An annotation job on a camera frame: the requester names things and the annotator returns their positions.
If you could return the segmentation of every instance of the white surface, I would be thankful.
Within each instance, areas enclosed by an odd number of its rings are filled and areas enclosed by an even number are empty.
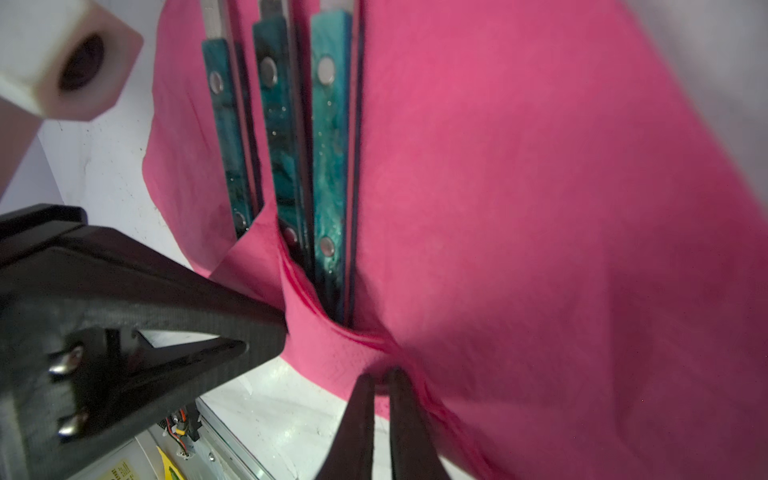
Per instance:
[[[88,37],[104,41],[96,76],[61,91],[70,55]],[[3,0],[0,3],[0,97],[41,118],[91,120],[114,105],[141,37],[91,0]]]
[[[0,215],[30,205],[63,203],[40,140],[35,138],[0,197]]]
[[[768,199],[764,175],[768,15],[754,0],[627,0],[640,12],[723,145]],[[102,2],[145,40],[115,108],[90,124],[46,122],[40,138],[67,204],[186,264],[141,178],[152,114],[158,0]],[[312,478],[344,403],[274,360],[205,395],[238,438],[280,479]],[[386,434],[376,424],[375,478],[389,478]]]
[[[202,398],[277,480],[315,478],[346,408],[280,358]],[[375,426],[373,478],[391,480],[389,422],[376,417]],[[471,478],[442,462],[451,478]]]
[[[768,205],[768,2],[624,1]]]
[[[189,266],[141,176],[154,114],[155,30],[163,2],[115,0],[102,5],[144,36],[125,89],[117,104],[95,120],[46,121],[38,136],[67,205],[83,207],[91,224],[114,227]]]

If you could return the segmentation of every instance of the wire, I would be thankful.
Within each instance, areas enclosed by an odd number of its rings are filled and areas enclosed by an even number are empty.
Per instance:
[[[178,437],[178,435],[176,435],[170,429],[170,420],[169,419],[165,419],[165,421],[166,421],[166,427],[168,427],[168,435],[170,435],[171,437],[174,438],[174,440],[176,440],[176,443],[178,443],[179,446],[181,447],[181,449],[184,450],[184,455],[189,455],[189,453],[187,453],[187,447],[184,445],[184,442],[182,442],[181,439]]]

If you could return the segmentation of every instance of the hole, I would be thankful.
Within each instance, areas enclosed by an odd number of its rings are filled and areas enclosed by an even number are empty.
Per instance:
[[[104,40],[99,35],[91,35],[69,56],[58,79],[59,89],[75,91],[83,88],[94,79],[103,64]]]

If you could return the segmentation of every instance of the metal screw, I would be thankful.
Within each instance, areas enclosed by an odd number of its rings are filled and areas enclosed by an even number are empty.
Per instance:
[[[336,245],[333,244],[333,240],[330,238],[323,237],[320,239],[320,251],[326,257],[333,257],[333,254],[336,252]]]
[[[336,64],[331,57],[323,57],[317,64],[317,78],[323,85],[330,85],[336,79]]]
[[[245,230],[248,227],[248,223],[245,221],[245,216],[240,212],[235,212],[235,228],[237,231]]]
[[[265,87],[272,88],[277,83],[277,64],[270,58],[264,58],[259,64],[259,76]]]
[[[52,375],[69,375],[74,372],[83,360],[84,351],[83,346],[78,345],[68,352],[59,353],[54,358],[51,366],[48,367],[48,373]]]
[[[87,421],[88,411],[83,409],[61,422],[58,427],[58,436],[68,439],[79,434]]]
[[[218,95],[224,91],[224,79],[222,79],[221,74],[217,71],[212,71],[210,73],[208,84],[214,95]]]
[[[283,230],[283,238],[288,243],[288,247],[293,247],[299,243],[299,236],[296,235],[296,231],[291,227],[286,227]]]

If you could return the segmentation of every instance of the knife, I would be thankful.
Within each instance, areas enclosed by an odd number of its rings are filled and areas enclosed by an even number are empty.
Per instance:
[[[202,49],[208,91],[235,234],[240,238],[263,204],[242,44],[230,21],[227,0],[200,0],[200,7],[206,33]]]
[[[296,33],[288,0],[259,0],[253,25],[261,104],[280,232],[291,257],[313,278],[313,208]]]
[[[310,21],[315,285],[329,317],[348,327],[354,298],[361,17],[354,0],[320,0],[320,13]]]

